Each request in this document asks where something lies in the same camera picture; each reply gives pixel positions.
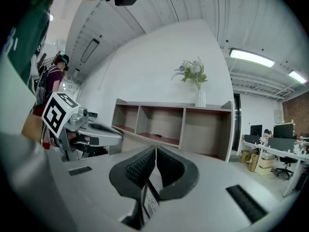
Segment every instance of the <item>office chair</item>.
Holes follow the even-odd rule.
[[[291,176],[293,176],[293,172],[291,170],[288,170],[287,167],[288,166],[290,167],[291,163],[295,163],[295,162],[297,162],[297,160],[293,159],[293,158],[289,158],[289,157],[280,157],[280,161],[284,162],[286,167],[285,168],[276,168],[276,170],[280,171],[276,175],[279,176],[279,174],[281,174],[281,173],[286,173],[286,175],[288,176],[288,180],[289,180],[290,179],[289,173],[291,174]]]

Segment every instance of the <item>white vase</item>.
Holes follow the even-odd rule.
[[[206,94],[203,90],[197,90],[197,98],[195,101],[195,106],[206,107]]]

